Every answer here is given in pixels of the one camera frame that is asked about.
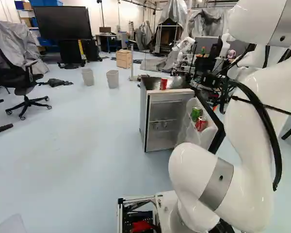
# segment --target desk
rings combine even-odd
[[[111,35],[111,34],[103,34],[103,33],[100,33],[100,34],[96,34],[95,35],[97,37],[97,41],[98,41],[98,47],[99,47],[99,50],[101,51],[101,40],[100,38],[101,37],[105,37],[107,38],[107,46],[108,46],[108,52],[110,53],[110,48],[111,47],[118,47],[117,44],[116,45],[109,45],[109,39],[111,38],[117,38],[117,35]]]

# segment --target green can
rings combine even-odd
[[[198,118],[203,115],[203,110],[199,107],[194,107],[191,112],[192,121],[197,122]]]

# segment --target gray cover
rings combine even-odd
[[[164,23],[169,18],[184,28],[187,14],[188,7],[184,0],[169,0],[163,7],[158,24]]]
[[[16,66],[39,60],[32,66],[34,74],[45,74],[49,68],[40,59],[40,53],[26,25],[0,21],[0,49]]]
[[[151,31],[151,27],[149,21],[143,22],[138,29],[135,30],[136,32],[136,43],[138,49],[140,51],[146,50],[148,44],[152,40],[153,33]]]
[[[141,62],[140,69],[169,73],[173,67],[173,63],[177,61],[178,54],[179,51],[172,50],[168,54],[168,57],[144,59]]]
[[[230,9],[203,8],[191,13],[188,22],[189,36],[220,36],[228,32]]]

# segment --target office chair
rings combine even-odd
[[[21,113],[18,115],[21,120],[26,119],[24,113],[28,107],[35,105],[41,107],[47,107],[52,109],[52,106],[48,104],[40,104],[38,101],[45,100],[49,101],[49,97],[45,96],[30,100],[26,95],[30,93],[37,85],[36,80],[41,79],[43,74],[33,74],[32,66],[36,64],[38,60],[25,64],[25,70],[22,67],[13,65],[4,55],[0,49],[0,86],[15,88],[15,95],[24,96],[24,102],[16,105],[13,108],[6,109],[7,115],[12,114],[12,111],[23,107]]]

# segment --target epoxy floor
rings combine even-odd
[[[144,57],[144,53],[134,53],[134,59]],[[134,67],[135,75],[166,75]],[[22,102],[22,97],[0,88],[0,99],[4,99],[0,125],[14,124],[0,133],[0,223],[20,213],[28,233],[114,233],[117,198],[172,190],[171,151],[143,153],[140,93],[137,82],[128,80],[130,69],[118,68],[110,59],[88,63],[95,85],[87,87],[80,68],[49,68],[45,82],[58,78],[74,83],[37,86],[28,95],[31,99],[48,95],[52,110],[31,107],[25,121],[18,119],[17,110],[7,116],[4,110]],[[110,69],[119,70],[119,89],[108,88],[105,73]],[[283,141],[280,145],[283,179],[267,233],[291,232],[291,146]],[[240,162],[227,139],[218,155],[234,164]]]

